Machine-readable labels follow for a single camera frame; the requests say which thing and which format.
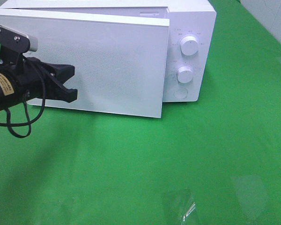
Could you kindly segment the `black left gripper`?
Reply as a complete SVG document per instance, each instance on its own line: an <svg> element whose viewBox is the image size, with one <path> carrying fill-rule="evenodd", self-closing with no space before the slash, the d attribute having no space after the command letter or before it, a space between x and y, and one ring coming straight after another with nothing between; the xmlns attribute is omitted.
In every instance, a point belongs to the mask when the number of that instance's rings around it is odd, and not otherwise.
<svg viewBox="0 0 281 225"><path fill-rule="evenodd" d="M50 64L34 57L24 57L0 45L0 100L42 98L71 103L77 99L77 89L67 89L59 81L75 74L75 67Z"/></svg>

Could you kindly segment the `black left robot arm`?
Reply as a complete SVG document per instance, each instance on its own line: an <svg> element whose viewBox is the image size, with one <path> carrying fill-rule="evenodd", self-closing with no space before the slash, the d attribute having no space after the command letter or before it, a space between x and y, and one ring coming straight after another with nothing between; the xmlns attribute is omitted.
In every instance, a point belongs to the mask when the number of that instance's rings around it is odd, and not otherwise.
<svg viewBox="0 0 281 225"><path fill-rule="evenodd" d="M64 86L74 76L74 66L26 58L25 52L0 47L0 111L35 98L67 103L77 99L78 90Z"/></svg>

